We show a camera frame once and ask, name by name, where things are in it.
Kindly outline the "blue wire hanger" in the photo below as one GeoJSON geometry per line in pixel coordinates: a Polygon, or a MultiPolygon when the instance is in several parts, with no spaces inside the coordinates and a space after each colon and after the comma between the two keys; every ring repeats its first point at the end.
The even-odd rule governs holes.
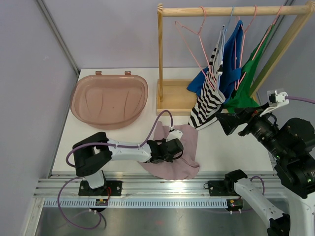
{"type": "Polygon", "coordinates": [[[234,9],[235,9],[235,6],[232,7],[231,14],[230,14],[228,22],[225,25],[222,26],[223,35],[226,35],[226,33],[228,31],[229,24],[230,24],[231,19],[233,17],[234,9]]]}

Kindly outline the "aluminium mounting rail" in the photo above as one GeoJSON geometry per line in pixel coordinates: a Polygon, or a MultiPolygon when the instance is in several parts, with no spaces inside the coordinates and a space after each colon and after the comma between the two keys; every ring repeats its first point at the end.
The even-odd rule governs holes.
{"type": "MultiPolygon", "coordinates": [[[[61,187],[74,175],[61,172],[50,178],[40,178],[33,194],[35,198],[56,198],[61,187]]],[[[205,189],[210,180],[223,180],[223,173],[200,172],[188,180],[163,180],[149,174],[105,173],[106,180],[122,181],[122,198],[207,198],[209,190],[205,189]]],[[[247,174],[248,177],[260,176],[264,181],[265,196],[269,199],[287,198],[280,179],[274,172],[247,174]]],[[[77,197],[80,180],[73,180],[62,191],[61,197],[77,197]]]]}

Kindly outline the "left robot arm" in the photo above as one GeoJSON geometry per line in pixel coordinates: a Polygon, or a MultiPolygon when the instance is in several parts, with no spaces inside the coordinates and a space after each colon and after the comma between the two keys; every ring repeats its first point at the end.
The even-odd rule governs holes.
{"type": "Polygon", "coordinates": [[[181,143],[183,133],[172,129],[167,138],[145,140],[141,144],[119,142],[107,138],[105,132],[98,132],[76,143],[67,155],[74,157],[76,175],[82,177],[79,196],[120,196],[120,181],[107,181],[102,167],[110,161],[137,161],[140,163],[159,164],[173,162],[183,155],[181,143]]]}

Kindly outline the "wooden clothes rack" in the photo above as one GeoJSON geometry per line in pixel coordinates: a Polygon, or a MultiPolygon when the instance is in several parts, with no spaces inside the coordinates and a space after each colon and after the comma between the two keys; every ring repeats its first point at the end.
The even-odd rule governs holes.
{"type": "Polygon", "coordinates": [[[189,116],[195,105],[196,96],[187,91],[189,79],[163,78],[163,19],[165,17],[197,17],[197,16],[268,16],[294,15],[296,18],[287,30],[278,46],[266,62],[265,66],[250,88],[250,97],[254,97],[280,59],[288,50],[296,36],[315,12],[315,3],[307,1],[305,5],[293,6],[240,6],[240,7],[184,7],[165,8],[157,6],[158,28],[158,72],[156,113],[169,110],[175,116],[189,116]]]}

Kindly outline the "green tank top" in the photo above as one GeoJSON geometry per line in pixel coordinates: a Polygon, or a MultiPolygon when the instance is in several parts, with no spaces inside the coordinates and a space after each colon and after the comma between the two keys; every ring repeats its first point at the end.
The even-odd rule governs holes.
{"type": "Polygon", "coordinates": [[[251,84],[260,62],[262,53],[266,46],[266,42],[263,43],[260,51],[258,52],[256,58],[252,60],[255,49],[252,51],[248,61],[244,64],[241,70],[241,83],[237,91],[232,93],[231,98],[227,101],[223,107],[227,109],[230,113],[234,113],[236,108],[246,108],[246,107],[258,107],[259,105],[250,97],[251,84]]]}

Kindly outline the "blue tank top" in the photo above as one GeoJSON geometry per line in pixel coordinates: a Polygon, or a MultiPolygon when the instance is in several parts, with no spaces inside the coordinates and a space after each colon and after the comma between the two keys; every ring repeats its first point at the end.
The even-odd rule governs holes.
{"type": "Polygon", "coordinates": [[[239,92],[243,91],[245,80],[241,65],[241,51],[243,45],[243,22],[238,21],[233,33],[226,42],[223,52],[222,75],[220,77],[220,91],[224,94],[226,101],[223,107],[229,113],[234,113],[238,106],[239,92]]]}

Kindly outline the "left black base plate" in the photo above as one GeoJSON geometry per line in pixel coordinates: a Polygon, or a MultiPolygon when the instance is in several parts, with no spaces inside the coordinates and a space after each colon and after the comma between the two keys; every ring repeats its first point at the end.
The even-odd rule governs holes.
{"type": "Polygon", "coordinates": [[[92,189],[88,182],[83,180],[80,182],[79,196],[121,196],[122,193],[122,181],[119,180],[107,180],[105,186],[92,189]]]}

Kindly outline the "mauve pink tank top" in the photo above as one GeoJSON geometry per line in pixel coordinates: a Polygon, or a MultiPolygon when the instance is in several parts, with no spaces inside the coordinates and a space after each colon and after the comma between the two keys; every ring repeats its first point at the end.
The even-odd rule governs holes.
{"type": "Polygon", "coordinates": [[[180,141],[184,147],[181,158],[173,162],[162,162],[158,164],[140,163],[142,168],[155,177],[165,180],[184,180],[194,178],[200,165],[196,162],[196,150],[198,131],[188,124],[176,125],[175,129],[183,133],[180,141]]]}

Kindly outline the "pink plastic basin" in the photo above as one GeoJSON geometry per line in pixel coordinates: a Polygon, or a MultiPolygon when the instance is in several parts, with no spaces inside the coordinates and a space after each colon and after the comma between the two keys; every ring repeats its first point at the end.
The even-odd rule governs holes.
{"type": "Polygon", "coordinates": [[[124,75],[94,75],[80,79],[72,92],[70,110],[81,122],[102,130],[115,130],[133,123],[148,99],[144,78],[124,75]]]}

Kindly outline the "black white striped tank top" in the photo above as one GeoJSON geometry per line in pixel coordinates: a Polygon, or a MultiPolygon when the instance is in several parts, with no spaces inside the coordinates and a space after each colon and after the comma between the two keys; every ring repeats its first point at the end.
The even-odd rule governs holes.
{"type": "Polygon", "coordinates": [[[224,94],[220,91],[225,44],[225,26],[222,26],[218,41],[209,59],[209,66],[200,71],[187,87],[197,96],[188,124],[200,130],[217,121],[216,113],[223,109],[224,94]]]}

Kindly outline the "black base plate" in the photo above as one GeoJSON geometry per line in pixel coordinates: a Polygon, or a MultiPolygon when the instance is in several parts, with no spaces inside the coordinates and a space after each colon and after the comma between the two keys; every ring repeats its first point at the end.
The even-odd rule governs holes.
{"type": "Polygon", "coordinates": [[[223,180],[210,180],[207,184],[209,195],[211,197],[223,197],[230,195],[223,180]]]}
{"type": "Polygon", "coordinates": [[[122,193],[122,181],[119,180],[107,180],[105,186],[92,189],[88,182],[83,180],[80,182],[79,196],[121,196],[122,193]]]}

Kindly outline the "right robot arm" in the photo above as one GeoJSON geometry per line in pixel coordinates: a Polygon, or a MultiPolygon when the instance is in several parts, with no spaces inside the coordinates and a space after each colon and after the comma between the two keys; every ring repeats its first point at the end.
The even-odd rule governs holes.
{"type": "Polygon", "coordinates": [[[315,234],[315,129],[301,118],[289,119],[282,128],[269,121],[269,104],[237,109],[234,114],[218,113],[226,135],[239,126],[239,136],[253,135],[276,159],[275,171],[286,192],[289,213],[275,207],[242,170],[224,176],[223,188],[229,195],[243,198],[263,220],[270,236],[313,236],[315,234]]]}

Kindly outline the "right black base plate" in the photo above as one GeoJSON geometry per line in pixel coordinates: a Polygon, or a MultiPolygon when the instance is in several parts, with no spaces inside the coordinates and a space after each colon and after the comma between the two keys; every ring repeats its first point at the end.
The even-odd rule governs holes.
{"type": "Polygon", "coordinates": [[[210,180],[207,184],[209,195],[211,197],[223,197],[230,195],[223,180],[210,180]]]}

